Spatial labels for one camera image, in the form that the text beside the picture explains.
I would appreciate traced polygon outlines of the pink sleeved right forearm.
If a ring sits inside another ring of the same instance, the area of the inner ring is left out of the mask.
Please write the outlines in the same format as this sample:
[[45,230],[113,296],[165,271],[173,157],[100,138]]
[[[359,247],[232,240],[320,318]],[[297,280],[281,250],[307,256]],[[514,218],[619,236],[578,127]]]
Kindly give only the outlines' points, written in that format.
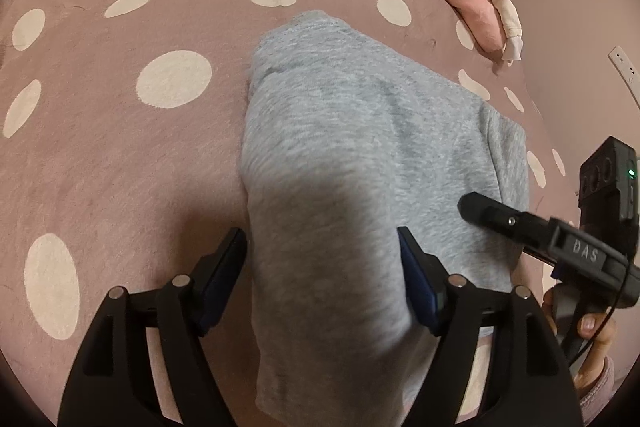
[[614,393],[614,362],[610,357],[604,359],[604,365],[599,378],[590,390],[579,399],[582,410],[582,421],[588,426],[605,408]]

